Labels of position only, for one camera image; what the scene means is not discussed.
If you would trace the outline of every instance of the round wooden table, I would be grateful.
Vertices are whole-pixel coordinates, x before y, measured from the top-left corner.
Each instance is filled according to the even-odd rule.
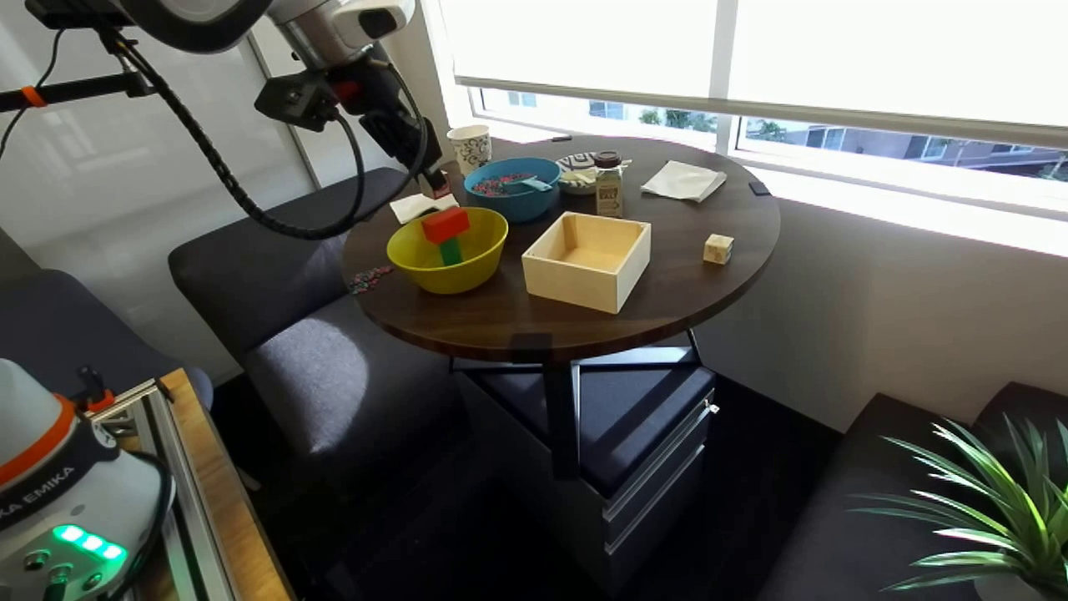
[[[720,153],[633,136],[494,141],[494,156],[568,156],[576,150],[618,150],[631,160],[623,175],[628,218],[650,225],[650,264],[621,315],[539,301],[525,286],[519,255],[537,232],[555,225],[559,211],[595,212],[589,198],[568,195],[559,195],[556,207],[539,221],[510,227],[500,270],[472,294],[433,298],[416,291],[403,275],[390,275],[358,294],[371,319],[411,343],[449,358],[545,364],[556,471],[576,465],[573,421],[581,397],[573,387],[573,359],[654,343],[714,317],[755,283],[782,231],[776,199],[756,176]],[[643,198],[639,185],[667,160],[723,169],[726,185],[704,202]],[[350,280],[387,264],[383,246],[394,231],[397,218],[390,211],[378,211],[355,227],[344,246]],[[700,261],[707,232],[734,237],[723,267]]]

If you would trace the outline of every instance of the blue bowl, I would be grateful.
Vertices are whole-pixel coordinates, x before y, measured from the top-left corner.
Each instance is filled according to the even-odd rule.
[[[556,199],[556,185],[559,168],[556,160],[545,156],[510,156],[510,160],[494,160],[463,176],[463,195],[467,202],[473,207],[492,207],[507,218],[507,225],[526,225],[546,212]]]

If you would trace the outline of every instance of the wooden box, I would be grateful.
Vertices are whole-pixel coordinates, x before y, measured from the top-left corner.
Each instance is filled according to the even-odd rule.
[[[650,225],[563,211],[526,251],[526,294],[621,315],[650,261]]]

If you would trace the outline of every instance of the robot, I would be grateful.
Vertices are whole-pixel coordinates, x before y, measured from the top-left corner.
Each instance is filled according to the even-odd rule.
[[[344,108],[411,175],[427,176],[431,187],[441,185],[433,175],[436,136],[378,45],[379,38],[411,24],[413,0],[25,0],[25,11],[42,25],[93,25],[103,45],[126,61],[196,141],[203,133],[193,118],[121,31],[143,25],[177,51],[216,52],[269,18],[307,71],[266,79],[257,109],[319,129],[326,119],[339,119],[336,108]],[[100,93],[100,84],[4,93],[0,109],[87,93]],[[241,195],[233,176],[226,179],[223,160],[203,143],[199,150],[229,195],[259,225],[297,237],[331,237],[358,221],[360,199],[322,231],[275,225]],[[113,599],[138,572],[170,496],[174,485],[164,471],[121,449],[72,405],[0,359],[0,601]]]

